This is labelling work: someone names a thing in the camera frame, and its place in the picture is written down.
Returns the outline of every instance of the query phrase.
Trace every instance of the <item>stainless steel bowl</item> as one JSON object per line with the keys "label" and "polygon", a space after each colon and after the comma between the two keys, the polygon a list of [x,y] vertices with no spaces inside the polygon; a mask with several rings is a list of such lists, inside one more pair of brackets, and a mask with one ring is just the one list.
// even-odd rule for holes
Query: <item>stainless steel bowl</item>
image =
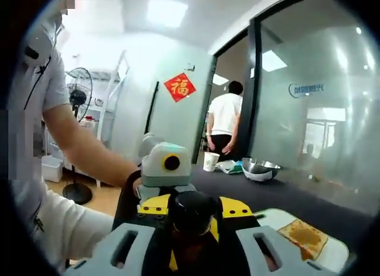
{"label": "stainless steel bowl", "polygon": [[280,166],[269,161],[258,161],[252,158],[243,158],[242,167],[244,175],[253,181],[263,182],[275,178]]}

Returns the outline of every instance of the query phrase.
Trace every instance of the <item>bread slice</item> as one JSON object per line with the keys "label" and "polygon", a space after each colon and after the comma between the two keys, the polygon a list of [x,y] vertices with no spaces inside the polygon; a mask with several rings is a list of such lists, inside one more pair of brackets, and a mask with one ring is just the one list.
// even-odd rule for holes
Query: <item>bread slice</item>
{"label": "bread slice", "polygon": [[302,260],[316,260],[328,240],[325,233],[301,220],[295,220],[278,232],[301,249]]}

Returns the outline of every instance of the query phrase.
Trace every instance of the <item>paper cup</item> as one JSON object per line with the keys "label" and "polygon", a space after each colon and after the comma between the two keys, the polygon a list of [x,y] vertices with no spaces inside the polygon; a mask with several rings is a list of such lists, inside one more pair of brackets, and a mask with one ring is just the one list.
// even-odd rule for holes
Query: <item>paper cup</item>
{"label": "paper cup", "polygon": [[218,162],[219,154],[217,153],[204,153],[203,170],[213,172],[215,165]]}

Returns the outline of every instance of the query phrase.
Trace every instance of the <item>white shirt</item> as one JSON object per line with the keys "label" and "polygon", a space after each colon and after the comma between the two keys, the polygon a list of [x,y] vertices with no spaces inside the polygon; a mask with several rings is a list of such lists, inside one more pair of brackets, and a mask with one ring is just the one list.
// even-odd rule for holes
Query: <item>white shirt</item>
{"label": "white shirt", "polygon": [[55,49],[51,57],[45,73],[33,90],[26,110],[24,106],[28,96],[40,76],[37,73],[39,68],[20,64],[8,98],[9,180],[21,217],[32,225],[46,196],[41,170],[42,113],[69,103],[61,56]]}
{"label": "white shirt", "polygon": [[237,116],[242,110],[243,98],[227,93],[216,97],[210,104],[209,113],[214,116],[212,135],[232,135]]}

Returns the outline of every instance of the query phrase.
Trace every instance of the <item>electric fan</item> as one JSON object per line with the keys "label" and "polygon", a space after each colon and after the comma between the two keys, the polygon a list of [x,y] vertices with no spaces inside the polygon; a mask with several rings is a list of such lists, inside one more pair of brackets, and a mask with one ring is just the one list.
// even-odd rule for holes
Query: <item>electric fan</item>
{"label": "electric fan", "polygon": [[[93,80],[88,70],[79,67],[66,74],[66,86],[69,89],[69,101],[78,122],[85,117],[93,93]],[[77,172],[71,165],[72,184],[64,187],[62,194],[76,204],[82,205],[91,201],[93,193],[89,187],[77,183]]]}

